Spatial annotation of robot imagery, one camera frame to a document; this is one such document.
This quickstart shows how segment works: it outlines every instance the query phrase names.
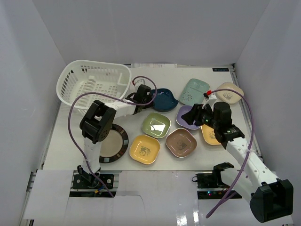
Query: dish rack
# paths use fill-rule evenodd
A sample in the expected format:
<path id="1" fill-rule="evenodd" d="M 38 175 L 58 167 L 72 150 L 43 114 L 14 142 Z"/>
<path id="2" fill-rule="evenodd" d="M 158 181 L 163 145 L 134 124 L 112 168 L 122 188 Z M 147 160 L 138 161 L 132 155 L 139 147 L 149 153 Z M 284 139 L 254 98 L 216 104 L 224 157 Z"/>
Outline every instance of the dish rack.
<path id="1" fill-rule="evenodd" d="M 132 74 L 125 65 L 77 60 L 68 64 L 61 73 L 56 94 L 66 105 L 71 106 L 81 94 L 98 92 L 122 99 L 127 94 Z M 111 103 L 115 100 L 100 95 L 87 95 L 78 100 L 74 108 L 85 115 L 93 101 Z"/>

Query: purple dish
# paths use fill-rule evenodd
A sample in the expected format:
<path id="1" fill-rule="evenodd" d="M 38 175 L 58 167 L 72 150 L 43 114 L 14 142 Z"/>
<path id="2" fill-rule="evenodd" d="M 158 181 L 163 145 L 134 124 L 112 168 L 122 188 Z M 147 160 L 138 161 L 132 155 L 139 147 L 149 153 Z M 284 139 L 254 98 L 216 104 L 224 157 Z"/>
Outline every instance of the purple dish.
<path id="1" fill-rule="evenodd" d="M 176 121 L 177 123 L 180 125 L 180 126 L 183 126 L 187 129 L 199 129 L 201 126 L 195 126 L 195 125 L 188 125 L 187 122 L 185 122 L 184 119 L 181 118 L 182 115 L 186 114 L 187 112 L 189 112 L 190 110 L 192 109 L 192 106 L 189 106 L 189 105 L 184 105 L 182 106 L 179 111 L 178 111 L 178 114 L 177 114 L 177 117 L 176 117 Z"/>

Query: white enclosure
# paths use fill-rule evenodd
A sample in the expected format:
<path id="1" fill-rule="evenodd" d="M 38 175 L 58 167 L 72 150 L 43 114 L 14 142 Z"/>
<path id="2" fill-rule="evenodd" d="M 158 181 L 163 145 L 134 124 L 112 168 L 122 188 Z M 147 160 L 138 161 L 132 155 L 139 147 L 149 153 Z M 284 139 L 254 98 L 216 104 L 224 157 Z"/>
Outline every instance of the white enclosure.
<path id="1" fill-rule="evenodd" d="M 300 0 L 0 0 L 0 225 L 19 224 L 60 103 L 56 82 L 79 59 L 236 63 L 264 160 L 294 185 L 301 224 L 300 21 Z"/>

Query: plate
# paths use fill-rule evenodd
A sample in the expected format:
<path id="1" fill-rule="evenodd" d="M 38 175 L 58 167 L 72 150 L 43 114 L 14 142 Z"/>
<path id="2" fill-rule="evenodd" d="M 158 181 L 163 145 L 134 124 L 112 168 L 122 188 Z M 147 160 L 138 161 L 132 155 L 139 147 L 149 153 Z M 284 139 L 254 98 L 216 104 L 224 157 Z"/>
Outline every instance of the plate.
<path id="1" fill-rule="evenodd" d="M 147 135 L 139 135 L 130 147 L 130 156 L 143 164 L 152 164 L 159 151 L 160 143 L 158 140 Z"/>
<path id="2" fill-rule="evenodd" d="M 176 129 L 166 137 L 166 145 L 178 158 L 184 158 L 197 147 L 197 141 L 186 129 Z"/>
<path id="3" fill-rule="evenodd" d="M 163 138 L 171 125 L 171 121 L 164 115 L 156 112 L 150 113 L 143 121 L 142 130 L 154 138 Z"/>
<path id="4" fill-rule="evenodd" d="M 203 94 L 209 90 L 208 83 L 199 79 L 190 79 L 186 84 L 179 101 L 185 105 L 193 106 L 201 104 L 204 100 Z"/>
<path id="5" fill-rule="evenodd" d="M 114 162 L 123 156 L 128 147 L 127 132 L 119 125 L 112 124 L 107 138 L 103 140 L 99 162 L 109 163 Z"/>
<path id="6" fill-rule="evenodd" d="M 225 82 L 222 85 L 220 85 L 217 89 L 231 89 L 237 91 L 241 95 L 244 95 L 243 90 L 231 82 Z M 216 95 L 219 99 L 228 103 L 229 105 L 233 105 L 241 99 L 239 95 L 230 91 L 219 91 L 216 92 Z"/>
<path id="7" fill-rule="evenodd" d="M 203 137 L 204 140 L 210 144 L 210 145 L 221 145 L 221 143 L 219 143 L 217 141 L 217 139 L 215 139 L 215 134 L 214 134 L 214 129 L 207 126 L 207 125 L 202 125 L 202 133 L 203 133 Z"/>
<path id="8" fill-rule="evenodd" d="M 150 92 L 152 96 L 155 94 L 155 90 Z M 154 100 L 153 108 L 158 112 L 169 112 L 173 110 L 179 101 L 173 96 L 172 91 L 166 88 L 157 89 L 157 96 Z"/>
<path id="9" fill-rule="evenodd" d="M 187 129 L 199 129 L 201 126 L 195 126 L 195 125 L 188 125 L 187 122 L 185 122 L 184 119 L 182 119 L 182 115 L 186 114 L 187 112 L 189 112 L 192 109 L 192 106 L 189 105 L 184 105 L 182 106 L 177 114 L 177 117 L 175 118 L 176 122 L 182 126 L 185 127 Z"/>

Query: green dish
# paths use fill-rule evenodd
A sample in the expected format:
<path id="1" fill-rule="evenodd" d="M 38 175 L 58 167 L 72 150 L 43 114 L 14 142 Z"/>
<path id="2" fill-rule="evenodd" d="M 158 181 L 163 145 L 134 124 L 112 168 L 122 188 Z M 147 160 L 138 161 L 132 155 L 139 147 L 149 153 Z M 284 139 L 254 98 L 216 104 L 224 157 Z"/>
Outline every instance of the green dish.
<path id="1" fill-rule="evenodd" d="M 143 121 L 142 130 L 149 136 L 163 138 L 171 125 L 171 121 L 164 115 L 156 112 L 150 113 Z"/>
<path id="2" fill-rule="evenodd" d="M 201 104 L 204 100 L 203 94 L 209 90 L 208 83 L 198 80 L 190 79 L 186 84 L 179 101 L 182 104 L 193 106 L 194 104 Z"/>

